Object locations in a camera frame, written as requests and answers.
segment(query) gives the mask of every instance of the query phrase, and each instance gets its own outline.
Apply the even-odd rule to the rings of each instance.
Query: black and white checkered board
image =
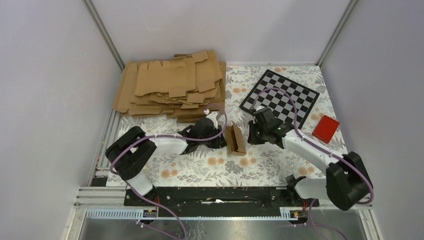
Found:
[[[309,113],[311,112],[312,107],[320,95],[318,92],[300,83],[281,76],[271,70],[266,70],[247,97],[240,104],[240,108],[250,114],[253,114],[253,111],[250,109],[253,101],[258,93],[267,88],[283,89],[295,101],[297,108],[297,126],[299,129],[302,128]],[[277,118],[284,122],[288,122],[293,126],[295,112],[292,105],[289,103],[289,99],[284,96],[282,92],[271,90],[269,92],[262,93],[257,99],[255,106],[269,107],[272,109],[272,112]]]

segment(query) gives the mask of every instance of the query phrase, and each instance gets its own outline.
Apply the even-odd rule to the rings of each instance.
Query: robotic arm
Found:
[[[275,144],[282,149],[298,154],[325,173],[326,178],[311,179],[300,177],[293,183],[288,182],[292,184],[296,194],[301,199],[330,200],[339,209],[347,211],[370,192],[367,184],[358,174],[334,157],[342,157],[371,183],[361,157],[355,152],[351,151],[348,154],[342,154],[333,151],[298,130],[300,137],[296,129],[276,118],[268,107],[257,107],[253,115],[254,120],[249,122],[248,143],[252,145],[266,142]],[[321,149],[312,146],[308,142],[313,142],[314,145]]]

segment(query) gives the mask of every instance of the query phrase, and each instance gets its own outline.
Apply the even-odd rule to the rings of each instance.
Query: cardboard stack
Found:
[[[166,114],[179,123],[195,122],[205,116],[209,103],[225,107],[225,84],[226,63],[213,50],[175,54],[170,60],[129,61],[113,109],[133,118]]]

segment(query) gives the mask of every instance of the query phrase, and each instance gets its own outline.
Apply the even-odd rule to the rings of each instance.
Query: black square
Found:
[[[261,90],[258,89],[259,86],[261,86],[261,88],[263,89],[264,87],[269,88],[271,86],[271,88],[273,87],[272,85],[275,86],[276,83],[281,83],[282,86],[280,87],[283,91],[287,91],[290,89],[290,91],[293,91],[293,94],[290,94],[288,92],[289,96],[297,96],[297,104],[300,105],[299,107],[299,112],[304,112],[305,115],[304,117],[300,117],[297,116],[296,117],[296,122],[298,122],[298,128],[300,129],[303,124],[305,123],[305,120],[307,119],[309,113],[311,112],[311,109],[313,109],[315,102],[317,101],[318,97],[319,97],[319,93],[300,84],[297,83],[293,80],[288,79],[287,77],[281,76],[275,72],[272,72],[271,70],[266,70],[265,73],[262,75],[262,77],[259,79],[259,81],[256,83],[256,85],[253,87],[253,89],[249,92],[249,94],[247,95],[247,97],[241,102],[240,104],[240,108],[243,109],[244,111],[253,114],[253,111],[250,109],[251,105],[253,104],[253,99],[254,97],[252,96],[253,93],[255,93],[257,96]],[[308,94],[310,92],[313,92],[316,94],[316,96],[314,98],[309,97]],[[305,99],[301,99],[299,98],[300,94],[303,93],[305,94],[307,97]],[[282,120],[287,122],[288,124],[292,124],[293,123],[293,118],[289,117],[288,114],[290,112],[294,112],[294,107],[289,103],[288,100],[283,100],[283,93],[281,91],[278,91],[277,93],[275,93],[275,96],[271,96],[268,92],[264,92],[262,93],[259,97],[258,97],[258,101],[255,104],[254,107],[257,106],[264,106],[264,107],[269,107],[274,115]],[[263,101],[267,99],[267,101],[269,101],[269,103],[264,104]],[[303,105],[305,103],[305,101],[310,102],[309,107],[306,107],[305,105]],[[283,110],[281,111],[277,111],[275,110],[275,108],[277,106],[281,106],[283,107]]]

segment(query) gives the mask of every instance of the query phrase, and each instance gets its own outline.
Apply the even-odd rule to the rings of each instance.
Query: floral tablecloth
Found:
[[[225,111],[229,122],[234,121],[243,132],[247,154],[227,155],[227,149],[209,149],[201,146],[187,155],[168,155],[150,159],[143,171],[156,187],[221,187],[221,186],[285,186],[285,177],[294,175],[323,178],[315,166],[295,153],[269,143],[250,145],[248,121],[253,117],[239,108],[265,70],[270,69],[320,93],[313,110],[302,127],[309,137],[323,115],[336,118],[326,85],[318,66],[253,66],[226,68]],[[221,116],[219,123],[224,123]],[[188,123],[177,123],[165,116],[132,118],[122,117],[118,138],[133,126],[153,134],[173,134]],[[328,146],[345,153],[346,147],[339,129]],[[119,176],[109,173],[106,186],[126,186]]]

